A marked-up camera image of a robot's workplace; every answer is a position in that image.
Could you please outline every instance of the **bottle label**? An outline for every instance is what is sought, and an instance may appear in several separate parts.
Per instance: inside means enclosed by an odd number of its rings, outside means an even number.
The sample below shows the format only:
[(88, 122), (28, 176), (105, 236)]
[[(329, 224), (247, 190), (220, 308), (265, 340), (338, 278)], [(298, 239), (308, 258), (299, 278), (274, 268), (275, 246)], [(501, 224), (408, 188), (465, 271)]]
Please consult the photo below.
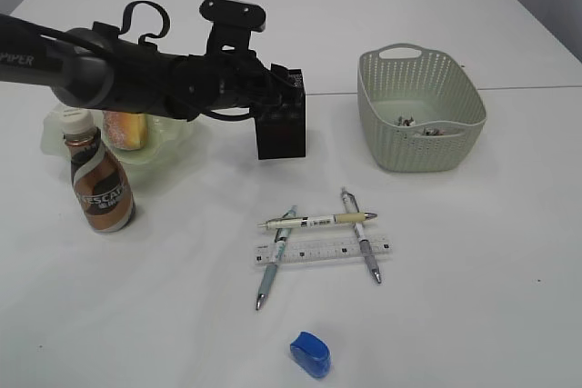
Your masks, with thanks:
[(73, 189), (88, 222), (98, 232), (121, 229), (135, 210), (123, 167), (99, 138), (69, 149)]

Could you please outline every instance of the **basket handle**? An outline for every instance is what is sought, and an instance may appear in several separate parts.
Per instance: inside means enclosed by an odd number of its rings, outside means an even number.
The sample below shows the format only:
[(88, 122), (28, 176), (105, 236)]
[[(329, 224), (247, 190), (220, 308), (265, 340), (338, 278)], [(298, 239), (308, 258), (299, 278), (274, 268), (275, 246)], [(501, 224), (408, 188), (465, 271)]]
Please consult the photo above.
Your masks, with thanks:
[(392, 50), (392, 49), (413, 49), (413, 50), (417, 50), (418, 52), (420, 52), (420, 55), (419, 56), (410, 56), (410, 57), (406, 57), (406, 58), (390, 58), (390, 59), (416, 59), (416, 58), (419, 58), (421, 56), (428, 54), (428, 50), (425, 47), (422, 47), (421, 45), (412, 45), (410, 43), (397, 43), (395, 45), (387, 45), (387, 46), (381, 47), (377, 50), (373, 50), (372, 52), (369, 52), (369, 53), (376, 55), (378, 58), (380, 58), (382, 60), (386, 60), (388, 58), (383, 58), (382, 56), (380, 56), (380, 54), (382, 54), (383, 52), (385, 52), (387, 50)]

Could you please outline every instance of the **silver pen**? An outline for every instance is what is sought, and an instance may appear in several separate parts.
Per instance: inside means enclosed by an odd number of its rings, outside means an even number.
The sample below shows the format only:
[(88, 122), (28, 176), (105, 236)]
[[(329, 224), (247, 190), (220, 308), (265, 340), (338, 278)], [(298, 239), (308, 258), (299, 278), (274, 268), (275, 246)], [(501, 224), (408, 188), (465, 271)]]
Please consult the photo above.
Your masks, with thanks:
[[(282, 218), (293, 218), (297, 214), (297, 207), (293, 205), (289, 211), (283, 215)], [(263, 280), (258, 287), (258, 293), (256, 295), (256, 306), (255, 309), (258, 311), (263, 306), (266, 298), (269, 295), (269, 290), (271, 285), (275, 280), (276, 270), (279, 267), (279, 262), (283, 257), (285, 248), (287, 246), (287, 238), (291, 234), (291, 229), (278, 229), (275, 235), (275, 242), (273, 244), (273, 252), (271, 253), (271, 259), (269, 259), (269, 264), (265, 269), (265, 274), (263, 274)]]
[[(346, 208), (346, 212), (349, 214), (359, 213), (359, 208), (357, 207), (356, 198), (353, 194), (349, 193), (346, 188), (342, 187), (342, 202)], [(370, 242), (364, 234), (364, 226), (361, 223), (354, 223), (354, 232), (358, 242), (360, 243), (360, 252), (364, 256), (364, 261), (366, 262), (367, 269), (372, 274), (376, 282), (382, 283), (382, 276), (380, 275), (380, 268), (376, 262), (376, 258), (372, 253), (372, 248), (370, 247)]]

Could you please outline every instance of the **bread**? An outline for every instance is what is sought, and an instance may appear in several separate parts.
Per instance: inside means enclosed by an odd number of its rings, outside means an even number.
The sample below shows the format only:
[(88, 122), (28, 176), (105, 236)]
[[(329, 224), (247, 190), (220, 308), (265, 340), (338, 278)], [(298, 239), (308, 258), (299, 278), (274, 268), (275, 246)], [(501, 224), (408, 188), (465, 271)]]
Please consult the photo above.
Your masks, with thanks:
[(146, 115), (104, 111), (103, 132), (113, 147), (139, 150), (147, 143)]

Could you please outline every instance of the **blue pencil sharpener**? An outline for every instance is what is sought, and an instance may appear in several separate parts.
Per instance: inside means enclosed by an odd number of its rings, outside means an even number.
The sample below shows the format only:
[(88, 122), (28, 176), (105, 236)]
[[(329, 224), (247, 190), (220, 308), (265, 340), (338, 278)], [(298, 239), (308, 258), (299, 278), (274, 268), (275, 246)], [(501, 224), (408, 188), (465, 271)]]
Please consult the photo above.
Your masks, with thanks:
[(296, 363), (311, 376), (320, 379), (329, 373), (331, 355), (319, 338), (309, 332), (302, 332), (290, 347)]

